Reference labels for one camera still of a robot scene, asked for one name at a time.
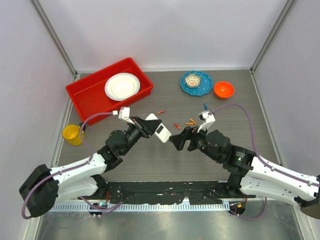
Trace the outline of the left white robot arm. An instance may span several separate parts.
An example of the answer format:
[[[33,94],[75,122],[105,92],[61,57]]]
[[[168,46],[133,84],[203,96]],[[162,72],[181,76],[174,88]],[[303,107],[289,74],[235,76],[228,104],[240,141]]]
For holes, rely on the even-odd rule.
[[[148,139],[165,129],[158,118],[133,116],[127,124],[128,129],[112,131],[105,145],[85,159],[61,167],[37,166],[18,190],[23,199],[22,218],[29,220],[44,215],[68,194],[68,187],[115,169],[138,140]]]

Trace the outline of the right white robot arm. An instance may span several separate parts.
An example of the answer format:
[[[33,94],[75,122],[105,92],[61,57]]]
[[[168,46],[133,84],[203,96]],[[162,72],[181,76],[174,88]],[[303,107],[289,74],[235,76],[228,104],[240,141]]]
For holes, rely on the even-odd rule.
[[[169,141],[181,151],[199,150],[227,170],[228,197],[262,196],[297,207],[314,219],[320,217],[320,178],[292,171],[246,148],[234,145],[218,130],[208,132],[187,126]]]

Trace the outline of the white remote control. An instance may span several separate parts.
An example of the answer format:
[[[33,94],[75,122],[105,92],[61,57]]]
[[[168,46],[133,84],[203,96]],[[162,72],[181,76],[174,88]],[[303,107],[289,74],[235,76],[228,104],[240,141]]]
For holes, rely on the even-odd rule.
[[[159,119],[156,117],[154,113],[150,113],[145,118],[145,120],[159,120]],[[166,128],[166,126],[163,123],[161,123],[158,126],[154,134],[162,143],[166,143],[169,140],[170,136],[172,135],[171,132]]]

